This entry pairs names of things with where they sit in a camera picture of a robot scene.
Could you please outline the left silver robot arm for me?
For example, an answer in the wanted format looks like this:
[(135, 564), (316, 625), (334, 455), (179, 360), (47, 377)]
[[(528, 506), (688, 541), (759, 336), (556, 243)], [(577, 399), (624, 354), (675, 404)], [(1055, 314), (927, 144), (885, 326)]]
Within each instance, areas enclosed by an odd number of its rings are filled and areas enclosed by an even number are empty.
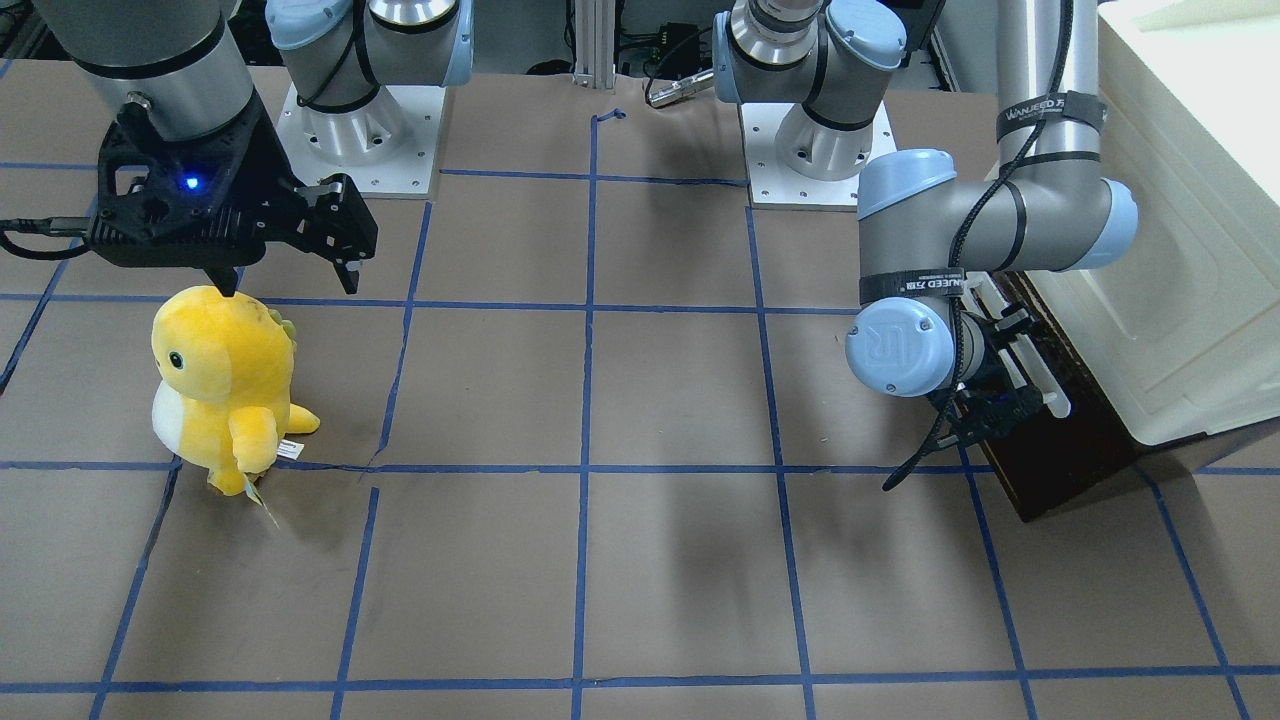
[(1103, 177), (1106, 119), (1094, 1), (998, 4), (997, 176), (959, 179), (940, 149), (869, 159), (876, 111), (931, 1), (736, 1), (713, 22), (723, 102), (785, 102), (781, 160), (823, 181), (856, 176), (859, 314), (852, 374), (893, 397), (932, 396), (995, 365), (991, 331), (963, 310), (972, 273), (1074, 272), (1117, 260), (1137, 234), (1130, 190)]

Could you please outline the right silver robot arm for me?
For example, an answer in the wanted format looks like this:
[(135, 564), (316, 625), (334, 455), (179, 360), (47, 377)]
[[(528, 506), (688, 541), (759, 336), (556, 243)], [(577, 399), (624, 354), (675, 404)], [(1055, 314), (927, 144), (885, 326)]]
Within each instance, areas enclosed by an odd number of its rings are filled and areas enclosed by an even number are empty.
[(347, 293), (372, 259), (365, 192), (426, 193), (440, 111), (468, 82), (471, 1), (269, 1), (293, 97), (274, 123), (216, 1), (37, 1), (114, 118), (87, 217), (5, 219), (4, 232), (77, 237), (124, 268), (193, 268), (230, 296), (269, 243), (325, 259)]

